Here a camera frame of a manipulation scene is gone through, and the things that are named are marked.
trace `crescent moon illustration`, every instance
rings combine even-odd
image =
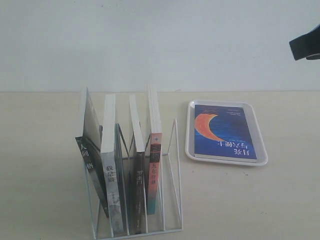
[[[224,141],[223,139],[217,137],[211,130],[210,130],[210,121],[218,115],[216,114],[199,114],[194,120],[194,127],[202,136],[207,139],[211,139],[214,141]]]

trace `table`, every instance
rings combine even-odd
[[[102,122],[104,93],[92,93]],[[136,93],[141,114],[146,96]],[[320,92],[159,93],[164,143],[177,118],[182,232],[136,239],[318,239]],[[129,125],[128,93],[117,93]],[[188,102],[253,105],[268,153],[262,167],[195,162],[184,152]],[[79,93],[0,93],[0,239],[92,239],[81,155]]]

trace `book stand divider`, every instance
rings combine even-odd
[[[122,143],[128,154],[125,140],[123,136]],[[129,161],[128,157],[123,157],[123,164]],[[93,206],[93,197],[96,194],[91,193],[90,183],[88,180],[88,172],[86,165],[83,165],[84,179],[88,193],[90,219],[92,225],[93,240],[119,240],[129,239],[141,236],[151,236],[157,234],[173,233],[183,230],[183,210],[182,210],[182,188],[181,188],[181,172],[180,172],[180,157],[179,157],[179,140],[178,140],[178,123],[175,118],[172,124],[170,141],[167,152],[161,154],[159,164],[159,180],[156,199],[156,212],[154,215],[147,215],[146,208],[146,190],[143,184],[144,191],[144,216],[143,228],[144,231],[140,234],[130,234],[128,227],[128,213],[126,211],[126,229],[123,235],[114,235],[111,226],[111,221],[106,222],[106,217],[101,213],[101,204],[97,200],[97,210],[94,214],[95,206]]]

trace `white tray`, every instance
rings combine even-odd
[[[245,118],[248,124],[249,132],[252,138],[253,147],[256,153],[256,162],[230,161],[195,157],[195,105],[224,106],[224,107],[240,107],[243,108]],[[251,105],[243,102],[227,102],[195,99],[188,104],[186,135],[185,135],[185,153],[196,161],[211,162],[220,164],[244,165],[244,166],[263,166],[268,162],[268,155],[261,136],[254,109]]]

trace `black object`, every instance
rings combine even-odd
[[[295,60],[320,59],[320,25],[311,32],[289,42]]]

